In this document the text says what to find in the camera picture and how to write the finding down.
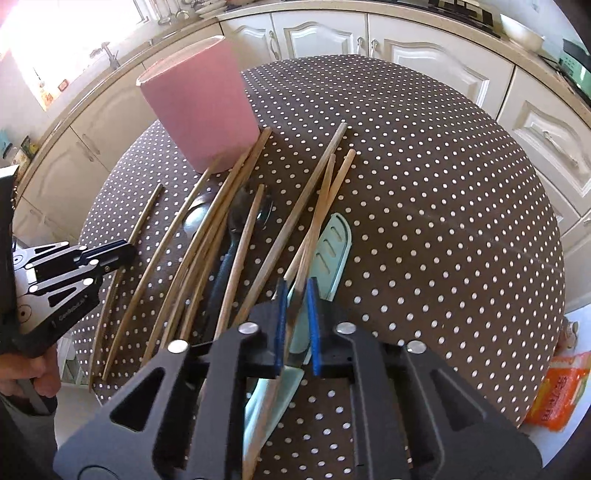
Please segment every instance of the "kitchen cabinet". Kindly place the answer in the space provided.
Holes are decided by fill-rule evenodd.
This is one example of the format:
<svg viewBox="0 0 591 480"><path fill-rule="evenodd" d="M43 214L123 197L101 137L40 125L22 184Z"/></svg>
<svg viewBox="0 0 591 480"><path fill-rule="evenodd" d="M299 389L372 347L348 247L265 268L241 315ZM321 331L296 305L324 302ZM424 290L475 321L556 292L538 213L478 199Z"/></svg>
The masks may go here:
<svg viewBox="0 0 591 480"><path fill-rule="evenodd" d="M42 215L78 238L109 172L68 128L47 153L23 198Z"/></svg>
<svg viewBox="0 0 591 480"><path fill-rule="evenodd" d="M562 100L516 69L497 121L580 215L591 209L591 131Z"/></svg>
<svg viewBox="0 0 591 480"><path fill-rule="evenodd" d="M18 202L12 218L12 234L28 247L67 241L76 244L69 235L47 215L43 215L24 198Z"/></svg>
<svg viewBox="0 0 591 480"><path fill-rule="evenodd" d="M364 14L308 10L271 16L282 59L348 53L367 55Z"/></svg>
<svg viewBox="0 0 591 480"><path fill-rule="evenodd" d="M118 79L72 122L72 130L110 171L123 153L155 120L137 78L140 63Z"/></svg>
<svg viewBox="0 0 591 480"><path fill-rule="evenodd" d="M241 70L281 60L271 14L250 15L221 23Z"/></svg>
<svg viewBox="0 0 591 480"><path fill-rule="evenodd" d="M546 191L548 200L554 209L554 216L558 222L560 235L564 235L579 220L577 210L564 198L554 185L543 174L536 170L542 186Z"/></svg>
<svg viewBox="0 0 591 480"><path fill-rule="evenodd" d="M150 67L150 65L153 65L161 59L165 59L169 55L172 55L173 53L181 50L182 48L188 47L189 45L192 45L200 40L205 40L206 38L214 37L215 35L222 35L222 29L220 28L219 24L210 25L209 27L202 28L201 30L197 30L196 32L191 33L186 37L183 37L180 40L171 43L168 47L164 47L158 53L155 53L151 57L144 60L142 63L144 64L144 67L147 69L148 67Z"/></svg>
<svg viewBox="0 0 591 480"><path fill-rule="evenodd" d="M591 235L587 235L564 256L566 312L572 312L591 303L590 271Z"/></svg>
<svg viewBox="0 0 591 480"><path fill-rule="evenodd" d="M397 18L368 15L369 56L398 63L456 89L496 118L513 64L453 34Z"/></svg>

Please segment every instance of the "pink cup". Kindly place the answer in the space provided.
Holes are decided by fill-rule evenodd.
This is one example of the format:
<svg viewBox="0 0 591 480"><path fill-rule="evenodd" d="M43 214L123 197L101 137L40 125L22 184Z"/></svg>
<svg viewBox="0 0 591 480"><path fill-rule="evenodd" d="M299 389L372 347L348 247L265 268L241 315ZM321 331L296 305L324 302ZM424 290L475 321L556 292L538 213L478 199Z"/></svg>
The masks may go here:
<svg viewBox="0 0 591 480"><path fill-rule="evenodd" d="M198 173L221 156L231 168L259 135L244 80L221 35L159 60L137 80L170 137Z"/></svg>

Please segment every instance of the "chopstick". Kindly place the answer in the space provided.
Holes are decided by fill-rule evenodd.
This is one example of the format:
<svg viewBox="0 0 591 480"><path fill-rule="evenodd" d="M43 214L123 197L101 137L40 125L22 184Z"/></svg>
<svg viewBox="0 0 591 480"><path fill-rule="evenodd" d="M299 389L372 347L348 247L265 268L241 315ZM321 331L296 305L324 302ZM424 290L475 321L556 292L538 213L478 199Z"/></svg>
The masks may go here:
<svg viewBox="0 0 591 480"><path fill-rule="evenodd" d="M216 331L213 335L214 340L216 340L222 334L222 332L228 328L228 321L230 320L230 313L232 310L232 302L234 301L234 296L236 295L236 289L238 288L238 282L240 281L240 274L244 268L244 261L246 260L248 246L250 245L252 233L256 223L256 216L258 215L264 192L265 186L260 184L256 190L255 199L252 202L251 209L248 212L246 224L240 237L240 243L238 243L236 257L234 258L234 263L232 264L232 269L230 270L228 286L226 287L226 292L223 296L222 307L220 308L220 314L217 319Z"/></svg>
<svg viewBox="0 0 591 480"><path fill-rule="evenodd" d="M191 290L191 288L194 287L195 282L199 277L199 274L203 272L203 250L205 249L207 250L207 253L209 253L211 249L208 249L208 247L212 244L212 242L215 241L218 235L220 235L221 238L223 238L223 233L225 229L226 218L224 218L224 220L217 226L217 228L215 228L215 226L212 225L212 227L205 234L205 238L199 246L199 250L197 250L195 257L193 258L193 262L191 262L191 266L189 267L189 270L187 271L187 274L183 279L183 285L181 286L180 294L177 295L172 312L168 317L168 322L166 328L164 329L164 334L162 335L160 348L158 350L162 349L173 340L174 334L176 333L178 320L183 314L185 299L189 295L189 291Z"/></svg>
<svg viewBox="0 0 591 480"><path fill-rule="evenodd" d="M129 239L127 240L128 243L130 243L131 245L135 245L135 243L138 241L139 234L141 233L141 230L144 227L144 223L148 219L150 213L152 212L152 209L154 208L154 205L156 204L156 200L158 200L158 197L160 196L160 193L162 192L162 190L164 190L164 185L162 185L161 183L158 183L158 185L156 185L156 188L152 192L152 195L150 195L150 198L148 199L148 201L144 205L144 209L142 210L142 213L140 213L138 221L134 225L134 228L131 231L131 234L129 235ZM109 285L109 289L107 290L107 295L105 297L105 302L103 304L103 308L100 311L99 322L96 327L95 338L92 342L92 353L90 354L90 360L89 360L90 369L89 369L89 377L88 377L88 390L90 392L92 392L92 383L98 374L97 372L95 372L96 366L94 365L95 357L97 356L96 352L98 350L100 350L102 347L103 334L104 334L104 331L106 328L107 317L108 317L109 313L111 312L111 308L113 308L113 303L115 301L115 294L117 293L117 287L119 287L119 283L121 283L121 280L123 278L125 271L126 271L125 269L120 268L115 272L115 275L113 275L113 280L111 281L111 284Z"/></svg>
<svg viewBox="0 0 591 480"><path fill-rule="evenodd" d="M287 359L290 351L293 330L296 325L298 314L304 299L304 289L306 287L308 271L310 270L310 264L312 263L312 259L314 257L314 251L316 250L316 243L320 235L322 222L326 216L326 213L323 211L326 209L323 208L323 206L327 203L329 198L330 181L332 179L333 169L335 167L335 159L336 156L334 154L332 154L329 158L326 171L324 172L320 194L318 195L318 201L316 202L316 208L314 209L312 223L310 225L310 229L308 230L308 235L306 235L308 240L304 240L302 242L305 244L304 253L297 271L297 275L295 277L294 291L291 295L290 305L287 308L287 325L285 330L284 344L285 359ZM242 461L242 480L250 480L255 473L256 458L259 455L264 441L268 417L271 413L273 402L277 397L279 386L280 379L272 380L269 383L269 388L266 390L265 395L263 396L261 416L257 420L257 424L252 434L251 443Z"/></svg>
<svg viewBox="0 0 591 480"><path fill-rule="evenodd" d="M189 268L190 263L193 261L193 257L195 256L205 233L210 228L210 226L218 225L222 218L228 212L230 208L230 204L232 203L232 199L238 189L242 186L244 181L250 176L252 169L254 168L256 161L258 160L259 155L261 154L263 148L265 147L265 143L267 139L271 135L271 129L269 127L265 128L263 132L260 134L258 140L256 141L254 147L252 148L250 155L248 152L240 157L238 162L232 167L232 171L227 176L226 180L224 181L222 188L218 191L216 197L213 199L213 202L205 214L199 228L193 235L193 239L185 252L183 260L178 267L176 274L174 275L173 282L168 289L168 293L164 297L164 302L162 308L160 309L160 313L156 318L156 322L154 323L154 327L152 328L152 333L150 334L150 338L146 345L146 350L144 352L144 356L141 360L141 366L143 367L146 362L150 360L152 357L152 353L156 346L156 341L160 335L160 331L162 326L165 322L165 319L168 316L168 312L172 305L173 300L175 299L180 284L183 280L187 269Z"/></svg>
<svg viewBox="0 0 591 480"><path fill-rule="evenodd" d="M187 308L185 309L185 315L183 322L181 324L181 331L178 337L181 340L185 340L186 342L189 341L193 320L199 309L199 303L201 302L201 297L203 295L203 290L205 290L205 285L207 285L209 273L211 272L213 267L213 261L216 259L218 252L220 250L220 245L222 244L223 234L226 230L226 220L227 217L223 219L222 223L220 224L220 228L217 230L217 234L213 239L211 246L207 250L207 255L205 257L205 261L203 262L203 269L201 270L201 274L197 279L197 284L195 285L195 288L193 290L193 295L191 296L189 306L187 306Z"/></svg>
<svg viewBox="0 0 591 480"><path fill-rule="evenodd" d="M246 294L246 297L244 298L244 301L240 306L240 310L238 310L238 313L236 314L236 317L232 322L233 325L239 325L240 323L246 321L246 319L248 318L248 315L251 309L254 307L256 300L258 299L258 296L261 294L261 291L264 288L265 283L267 282L269 276L271 275L271 272L275 268L275 264L279 260L279 257L283 252L283 249L287 245L290 235L293 229L296 227L296 223L300 218L302 211L308 203L310 196L314 192L320 175L322 175L322 172L324 172L324 170L326 169L326 165L329 161L330 156L336 151L336 148L339 145L343 136L345 135L346 130L347 124L345 122L342 122L336 130L333 138L330 140L328 146L326 147L326 150L320 157L320 160L318 161L316 168L312 172L312 175L308 179L306 186L304 186L304 189L302 190L299 198L295 202L295 205L293 206L290 214L288 215L287 220L285 220L283 227L281 228L279 234L277 235L277 238L273 242L273 245L271 246L271 249L269 250L267 257L265 258L265 261L262 263L261 269L259 270L254 281L252 282L251 288L248 290L248 293Z"/></svg>
<svg viewBox="0 0 591 480"><path fill-rule="evenodd" d="M160 260L160 257L162 257L162 254L166 250L168 243L173 238L173 236L176 233L176 231L178 230L178 228L181 226L184 218L187 215L187 212L191 208L191 204L193 203L193 200L197 197L197 194L199 193L199 191L205 186L205 184L209 180L209 177L211 176L211 174L216 170L217 164L219 163L219 161L220 161L220 157L216 158L213 161L213 163L207 168L207 170L203 173L203 175L201 175L201 177L199 178L199 181L193 187L193 190L191 190L191 192L189 193L189 196L184 201L184 203L181 205L181 208L179 208L178 213L173 218L173 221L170 223L168 230L166 230L166 233L164 234L162 240L160 241L158 248L154 252L154 255L152 255L152 258L150 259L148 265L146 266L146 269L142 275L142 278L140 279L137 287L135 288L134 294L132 295L132 297L129 301L129 305L127 305L127 309L125 310L125 314L123 315L123 318L121 319L121 322L119 324L119 329L117 330L117 333L115 334L115 338L113 339L113 343L111 344L111 349L109 350L109 356L107 357L105 369L103 370L103 374L102 374L103 380L106 380L107 376L109 375L109 371L111 370L113 362L115 361L115 357L117 356L117 350L119 348L119 344L121 343L121 340L123 340L123 335L124 335L125 329L127 328L127 325L129 324L129 322L131 321L131 319L134 316L135 309L137 308L139 301L141 300L141 297L144 294L145 289L148 287L148 283L150 283L150 276L152 275L152 273L154 272L154 270L158 266L158 262Z"/></svg>
<svg viewBox="0 0 591 480"><path fill-rule="evenodd" d="M322 205L323 220L324 220L324 218L326 218L326 215L328 214L330 207L332 206L337 194L339 193L339 189L341 188L341 185L343 184L345 177L347 176L347 173L349 172L349 168L351 167L351 164L353 163L353 159L355 158L355 154L356 154L356 152L353 148L351 148L347 152L347 155L345 156L345 159L343 160L343 164L340 166L340 169L336 174L335 180L332 183L332 185L330 186L328 201L326 202L326 205ZM310 235L310 231L308 230L308 232L306 233L306 237L304 238L304 240L300 244L300 247L297 249L296 255L291 260L290 266L287 268L287 271L285 272L285 275L283 276L288 287L291 285L291 283L294 281L294 279L296 277L296 272L298 270L298 267L300 266L301 256L304 253L304 247L306 245L309 235Z"/></svg>

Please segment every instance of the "table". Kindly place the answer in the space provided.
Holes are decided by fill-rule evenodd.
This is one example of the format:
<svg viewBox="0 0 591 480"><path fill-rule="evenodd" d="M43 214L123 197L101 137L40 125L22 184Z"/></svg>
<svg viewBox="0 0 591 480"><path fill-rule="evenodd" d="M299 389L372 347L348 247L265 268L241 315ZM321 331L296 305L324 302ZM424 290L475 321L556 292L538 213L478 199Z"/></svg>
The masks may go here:
<svg viewBox="0 0 591 480"><path fill-rule="evenodd" d="M544 378L564 311L557 222L523 150L455 90L385 61L356 55L287 60L248 70L244 78L261 127L273 130L251 178L271 187L276 208L253 240L237 298L256 276L338 123L346 121L337 167L349 148L358 155L332 211L348 220L353 246L335 301L384 342L425 341L520 424ZM214 176L207 189L218 189L225 176ZM90 247L126 238L155 185L167 188L119 290L106 347L147 259L198 178L157 121L100 191L80 237ZM303 239L310 210L261 300L271 295ZM184 232L177 233L126 332L111 378L94 385L101 401L139 368L187 245ZM103 297L108 285L107 279ZM74 332L86 370L98 313ZM307 372L261 458L257 478L348 478L353 458L346 382Z"/></svg>

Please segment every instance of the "finger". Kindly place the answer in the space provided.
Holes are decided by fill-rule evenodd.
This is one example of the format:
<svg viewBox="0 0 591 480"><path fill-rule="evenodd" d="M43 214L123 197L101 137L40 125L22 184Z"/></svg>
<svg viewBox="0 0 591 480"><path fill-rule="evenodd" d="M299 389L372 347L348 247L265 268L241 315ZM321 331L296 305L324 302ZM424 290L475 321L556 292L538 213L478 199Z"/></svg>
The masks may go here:
<svg viewBox="0 0 591 480"><path fill-rule="evenodd" d="M60 370L57 366L57 348L51 347L43 357L46 360L47 370L41 377L36 378L33 386L39 395L55 397L61 387Z"/></svg>
<svg viewBox="0 0 591 480"><path fill-rule="evenodd" d="M18 380L21 378L37 378L47 369L44 357L26 358L14 353L0 355L0 380Z"/></svg>
<svg viewBox="0 0 591 480"><path fill-rule="evenodd" d="M22 388L14 380L0 380L0 393L5 397L22 397L25 398L25 393Z"/></svg>

